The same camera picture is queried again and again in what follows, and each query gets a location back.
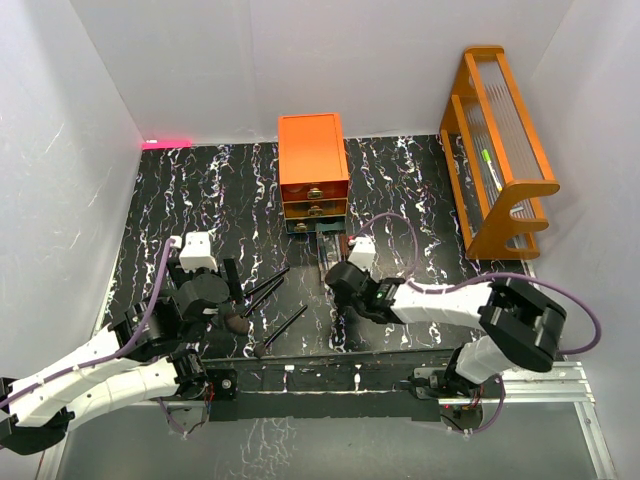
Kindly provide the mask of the large fluffy powder brush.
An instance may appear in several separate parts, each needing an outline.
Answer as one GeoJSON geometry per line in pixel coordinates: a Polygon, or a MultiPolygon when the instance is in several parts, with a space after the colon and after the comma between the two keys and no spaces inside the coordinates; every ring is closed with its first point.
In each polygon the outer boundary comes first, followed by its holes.
{"type": "Polygon", "coordinates": [[[258,309],[258,307],[275,291],[282,283],[283,278],[279,278],[272,282],[266,289],[255,298],[252,303],[241,313],[229,312],[224,317],[224,325],[232,334],[239,336],[247,336],[250,329],[249,317],[258,309]]]}

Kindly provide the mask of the brown lipstick tube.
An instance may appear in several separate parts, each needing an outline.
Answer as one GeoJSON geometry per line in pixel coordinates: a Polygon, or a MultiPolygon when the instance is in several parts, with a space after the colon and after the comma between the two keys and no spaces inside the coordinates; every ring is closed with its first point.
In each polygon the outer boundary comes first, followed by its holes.
{"type": "Polygon", "coordinates": [[[346,260],[348,258],[349,255],[349,245],[348,245],[348,237],[346,234],[341,233],[339,235],[339,242],[340,242],[340,252],[341,252],[341,258],[343,260],[346,260]]]}

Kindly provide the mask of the small black makeup brush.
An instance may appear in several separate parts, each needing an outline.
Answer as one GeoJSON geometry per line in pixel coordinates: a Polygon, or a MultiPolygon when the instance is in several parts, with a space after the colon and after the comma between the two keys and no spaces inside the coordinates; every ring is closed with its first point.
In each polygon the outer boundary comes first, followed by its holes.
{"type": "Polygon", "coordinates": [[[262,358],[267,353],[271,345],[308,309],[307,305],[301,306],[286,321],[280,325],[273,333],[266,337],[263,341],[257,343],[254,347],[254,357],[262,358]]]}

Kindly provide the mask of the thin black makeup brush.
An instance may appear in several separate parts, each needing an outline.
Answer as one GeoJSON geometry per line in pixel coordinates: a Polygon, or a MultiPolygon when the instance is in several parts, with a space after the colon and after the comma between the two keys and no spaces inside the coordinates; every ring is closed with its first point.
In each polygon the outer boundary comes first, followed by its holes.
{"type": "Polygon", "coordinates": [[[249,290],[246,290],[243,293],[242,299],[248,300],[250,298],[255,297],[258,293],[266,291],[271,287],[275,287],[277,284],[281,283],[284,280],[285,275],[290,271],[290,267],[286,266],[281,270],[277,271],[267,279],[258,283],[257,285],[251,287],[249,290]]]}

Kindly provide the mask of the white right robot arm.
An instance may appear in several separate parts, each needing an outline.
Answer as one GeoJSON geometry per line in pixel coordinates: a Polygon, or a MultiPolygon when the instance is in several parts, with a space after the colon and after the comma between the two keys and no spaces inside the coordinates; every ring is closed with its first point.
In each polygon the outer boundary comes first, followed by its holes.
{"type": "Polygon", "coordinates": [[[520,279],[494,278],[459,289],[413,288],[399,278],[376,281],[343,261],[328,271],[325,284],[338,309],[351,309],[377,324],[436,322],[484,332],[457,347],[443,370],[411,375],[414,390],[422,388],[436,397],[471,396],[514,367],[550,371],[566,320],[564,308],[520,279]]]}

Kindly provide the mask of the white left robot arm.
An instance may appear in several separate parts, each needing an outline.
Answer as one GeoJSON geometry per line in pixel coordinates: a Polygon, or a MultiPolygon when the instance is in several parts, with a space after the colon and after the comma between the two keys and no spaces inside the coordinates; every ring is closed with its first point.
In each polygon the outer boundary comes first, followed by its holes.
{"type": "Polygon", "coordinates": [[[227,258],[223,266],[187,273],[170,261],[173,287],[132,305],[120,320],[39,373],[2,378],[2,448],[31,455],[125,406],[200,396],[208,378],[191,346],[221,309],[243,297],[235,260],[227,258]]]}

